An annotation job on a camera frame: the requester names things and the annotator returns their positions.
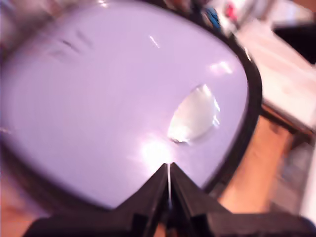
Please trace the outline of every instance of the wooden surface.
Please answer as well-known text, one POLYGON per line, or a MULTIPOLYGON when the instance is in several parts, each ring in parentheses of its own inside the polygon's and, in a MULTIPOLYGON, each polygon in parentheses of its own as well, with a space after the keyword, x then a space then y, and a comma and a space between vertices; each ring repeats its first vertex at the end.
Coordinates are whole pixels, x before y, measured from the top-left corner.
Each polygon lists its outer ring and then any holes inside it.
POLYGON ((21 237, 38 218, 1 171, 1 237, 21 237))
POLYGON ((290 133, 260 117, 247 151, 219 202, 233 213, 265 212, 290 133))
POLYGON ((294 0, 294 2, 302 5, 305 8, 308 8, 312 12, 316 12, 316 1, 315 0, 294 0))
POLYGON ((264 103, 262 104, 262 109, 267 113, 271 114, 272 116, 276 117, 277 119, 283 121, 290 127, 293 127, 298 132, 310 137, 311 139, 313 139, 313 137, 315 136, 313 130, 304 125, 303 123, 301 123, 298 119, 291 117, 289 115, 285 115, 282 112, 277 112, 277 109, 273 108, 271 105, 264 103))

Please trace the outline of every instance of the black rim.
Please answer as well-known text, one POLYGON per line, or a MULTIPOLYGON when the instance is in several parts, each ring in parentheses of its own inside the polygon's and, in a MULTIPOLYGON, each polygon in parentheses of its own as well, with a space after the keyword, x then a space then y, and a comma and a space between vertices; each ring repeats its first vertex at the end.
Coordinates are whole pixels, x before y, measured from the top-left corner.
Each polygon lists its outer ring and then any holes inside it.
MULTIPOLYGON (((261 112, 262 84, 259 71, 253 61, 248 59, 244 50, 238 45, 234 36, 229 38, 209 28, 200 14, 184 15, 181 12, 167 8, 162 0, 144 0, 144 2, 161 7, 165 10, 183 17, 196 25, 204 28, 222 42, 224 42, 239 58, 245 70, 248 82, 248 106, 244 112, 243 123, 239 128, 239 134, 235 138, 235 143, 231 147, 220 168, 204 185, 204 190, 211 193, 213 197, 218 197, 228 185, 234 172, 236 171, 242 157, 247 149, 249 141, 256 127, 258 117, 261 112)), ((1 157, 5 161, 13 176, 26 189, 26 191, 39 203, 41 207, 49 212, 73 212, 77 210, 109 210, 91 204, 68 191, 54 185, 48 179, 42 177, 37 172, 26 166, 14 152, 1 139, 1 157)))

